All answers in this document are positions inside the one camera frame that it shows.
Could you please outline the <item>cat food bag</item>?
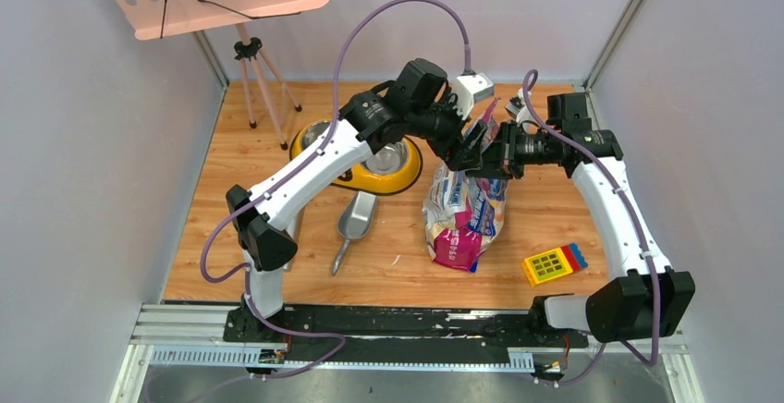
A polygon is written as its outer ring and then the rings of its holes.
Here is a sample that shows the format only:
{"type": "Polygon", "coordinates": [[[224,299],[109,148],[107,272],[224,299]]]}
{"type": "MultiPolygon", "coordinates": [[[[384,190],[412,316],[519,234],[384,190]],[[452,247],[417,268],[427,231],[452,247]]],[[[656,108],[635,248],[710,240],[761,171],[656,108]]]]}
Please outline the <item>cat food bag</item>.
{"type": "Polygon", "coordinates": [[[471,177],[442,163],[423,201],[424,239],[433,263],[474,273],[505,221],[508,182],[471,177]]]}

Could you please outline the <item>yellow double pet bowl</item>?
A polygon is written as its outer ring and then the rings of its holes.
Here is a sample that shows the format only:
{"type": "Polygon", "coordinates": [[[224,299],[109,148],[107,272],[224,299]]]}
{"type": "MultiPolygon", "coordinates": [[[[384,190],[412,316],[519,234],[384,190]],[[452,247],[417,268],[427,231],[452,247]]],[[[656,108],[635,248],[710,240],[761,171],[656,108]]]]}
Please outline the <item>yellow double pet bowl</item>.
{"type": "Polygon", "coordinates": [[[403,138],[386,144],[378,151],[357,139],[357,131],[348,122],[338,122],[331,136],[327,135],[330,122],[322,120],[312,123],[296,136],[289,151],[294,165],[309,161],[296,181],[317,176],[336,178],[335,187],[365,191],[374,195],[389,196],[412,187],[423,171],[423,156],[419,147],[410,139],[403,138]]]}

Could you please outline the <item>silver metal scoop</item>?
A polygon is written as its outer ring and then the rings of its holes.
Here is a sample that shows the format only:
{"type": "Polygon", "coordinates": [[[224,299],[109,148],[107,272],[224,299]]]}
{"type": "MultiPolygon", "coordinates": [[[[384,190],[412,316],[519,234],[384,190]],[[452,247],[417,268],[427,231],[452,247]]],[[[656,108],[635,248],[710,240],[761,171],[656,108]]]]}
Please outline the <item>silver metal scoop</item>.
{"type": "Polygon", "coordinates": [[[349,245],[362,239],[369,231],[377,204],[377,196],[358,191],[337,222],[337,231],[344,239],[331,267],[331,275],[336,276],[345,261],[349,245]]]}

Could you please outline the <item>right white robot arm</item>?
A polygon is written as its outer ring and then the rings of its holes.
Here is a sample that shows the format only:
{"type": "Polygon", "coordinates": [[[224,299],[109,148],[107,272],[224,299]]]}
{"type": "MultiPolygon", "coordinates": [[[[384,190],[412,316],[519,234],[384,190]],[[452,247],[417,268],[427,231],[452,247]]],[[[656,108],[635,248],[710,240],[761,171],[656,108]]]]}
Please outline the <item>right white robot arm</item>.
{"type": "Polygon", "coordinates": [[[558,165],[582,195],[606,256],[608,282],[593,294],[539,296],[528,332],[551,345],[565,330],[603,343],[673,336],[695,293],[687,271],[675,270],[649,231],[631,191],[615,134],[596,129],[581,93],[547,98],[547,118],[529,95],[510,99],[512,120],[483,153],[484,177],[520,178],[530,165],[558,165]]]}

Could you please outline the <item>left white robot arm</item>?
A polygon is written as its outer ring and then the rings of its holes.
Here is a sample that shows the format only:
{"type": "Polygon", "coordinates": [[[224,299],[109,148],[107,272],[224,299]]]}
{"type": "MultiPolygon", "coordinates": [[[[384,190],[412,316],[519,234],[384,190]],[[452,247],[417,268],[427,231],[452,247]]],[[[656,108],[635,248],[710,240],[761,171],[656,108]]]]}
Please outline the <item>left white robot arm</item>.
{"type": "Polygon", "coordinates": [[[289,223],[336,178],[407,136],[425,140],[452,171],[482,164],[484,129],[463,132],[473,107],[492,97],[494,83],[472,71],[447,80],[438,65],[416,58],[396,79],[350,97],[314,143],[265,181],[227,193],[229,219],[246,259],[243,301],[248,329],[276,339],[283,329],[282,279],[298,244],[289,223]]]}

